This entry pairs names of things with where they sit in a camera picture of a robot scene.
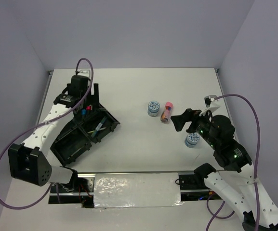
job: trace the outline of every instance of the black base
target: black base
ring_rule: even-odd
[[[100,130],[92,137],[100,121],[106,117]],[[88,151],[93,143],[98,143],[103,137],[113,132],[120,124],[101,104],[88,115],[75,114],[75,117],[63,128],[51,146],[51,151],[66,166]]]

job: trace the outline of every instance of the white wall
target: white wall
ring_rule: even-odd
[[[0,152],[10,139],[36,123],[46,80],[40,59],[13,13],[0,0]],[[0,165],[3,199],[10,180],[6,154]]]
[[[255,0],[221,68],[225,93],[257,110],[262,134],[259,176],[278,205],[278,1]],[[229,101],[239,139],[254,158],[255,120],[248,105]]]
[[[11,0],[47,69],[220,67],[253,0]]]

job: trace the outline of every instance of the can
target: can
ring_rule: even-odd
[[[188,148],[193,148],[200,140],[200,135],[197,132],[187,134],[185,138],[185,145]]]
[[[159,109],[160,109],[160,104],[157,101],[151,101],[148,103],[147,113],[150,116],[155,117],[158,115]]]

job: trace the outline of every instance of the purple cable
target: purple cable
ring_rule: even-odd
[[[215,212],[215,214],[212,216],[212,218],[210,219],[210,221],[208,222],[207,226],[206,226],[206,230],[208,231],[208,229],[211,226],[212,221],[217,217],[218,213],[220,212],[220,210],[224,207],[225,205],[225,201],[222,202],[221,206],[219,207],[219,209]]]
[[[227,94],[227,95],[222,95],[215,97],[215,100],[225,98],[225,97],[230,97],[230,96],[235,96],[243,99],[244,101],[247,102],[247,104],[250,106],[254,117],[255,117],[255,122],[256,122],[256,127],[257,127],[257,133],[258,133],[258,142],[256,146],[256,154],[255,154],[255,162],[254,162],[254,174],[253,174],[253,179],[255,180],[258,176],[258,163],[259,163],[259,152],[260,152],[260,144],[261,144],[261,133],[260,133],[260,124],[259,124],[259,118],[258,115],[253,107],[253,105],[250,103],[249,100],[247,100],[244,96],[238,95],[238,94]],[[259,189],[258,189],[258,184],[254,182],[254,190],[255,190],[255,197],[256,197],[256,222],[255,222],[255,228],[254,231],[259,230],[259,222],[260,222],[260,198],[259,198]]]
[[[46,125],[48,122],[54,122],[54,121],[56,121],[56,120],[58,120],[58,119],[60,119],[60,118],[65,117],[65,116],[68,115],[69,113],[73,112],[73,111],[84,101],[84,99],[85,99],[86,96],[89,94],[89,92],[91,91],[91,88],[92,88],[93,77],[94,77],[94,69],[93,69],[92,63],[91,63],[88,59],[86,59],[86,58],[81,58],[81,59],[78,61],[78,63],[77,63],[77,66],[76,66],[76,73],[78,72],[78,67],[79,67],[79,64],[80,64],[80,62],[81,62],[82,60],[87,61],[87,62],[89,63],[89,65],[90,65],[90,68],[91,68],[91,82],[90,82],[89,87],[88,87],[87,90],[86,90],[86,93],[85,93],[84,96],[82,97],[82,99],[80,99],[79,102],[78,102],[73,108],[71,108],[69,111],[67,111],[65,114],[60,115],[60,116],[58,116],[58,117],[56,117],[56,118],[53,118],[53,119],[51,119],[51,120],[49,120],[49,121],[47,121],[47,122],[42,122],[42,123],[40,123],[40,124],[37,124],[37,125],[33,126],[32,128],[26,130],[25,132],[21,133],[20,135],[16,136],[14,139],[12,139],[12,140],[10,141],[9,144],[6,145],[6,147],[5,147],[5,148],[3,149],[3,151],[0,153],[0,160],[2,159],[2,157],[4,156],[4,154],[5,154],[5,152],[8,150],[8,148],[9,148],[18,138],[20,138],[21,136],[27,134],[28,132],[30,132],[30,131],[32,131],[32,130],[34,130],[34,129],[36,129],[36,128],[39,128],[39,127],[42,127],[42,126]],[[37,203],[39,203],[39,202],[48,194],[48,192],[50,191],[51,186],[52,186],[52,184],[50,184],[49,188],[47,189],[47,191],[45,192],[45,194],[44,194],[41,198],[39,198],[39,199],[38,199],[37,201],[35,201],[34,203],[31,203],[30,205],[15,207],[15,206],[11,206],[11,205],[6,204],[4,201],[2,201],[1,198],[0,198],[0,204],[1,204],[2,206],[6,207],[6,208],[15,209],[15,210],[21,210],[21,209],[30,208],[30,207],[36,205]]]
[[[58,191],[58,183],[55,184],[55,187],[56,187],[57,201],[60,204],[61,203],[61,199],[60,199],[60,193]]]
[[[210,201],[211,197],[214,196],[214,195],[215,195],[214,193],[211,194],[211,195],[207,198],[207,201],[206,201],[206,207],[207,207],[209,213],[212,214],[213,216],[214,216],[215,214],[214,214],[214,213],[211,211],[211,209],[210,209],[209,201]],[[230,215],[228,215],[228,216],[226,216],[226,217],[218,217],[218,216],[215,216],[215,218],[217,218],[217,219],[228,219],[228,218],[230,218],[231,216],[233,216],[234,213],[235,213],[235,212],[233,211]]]

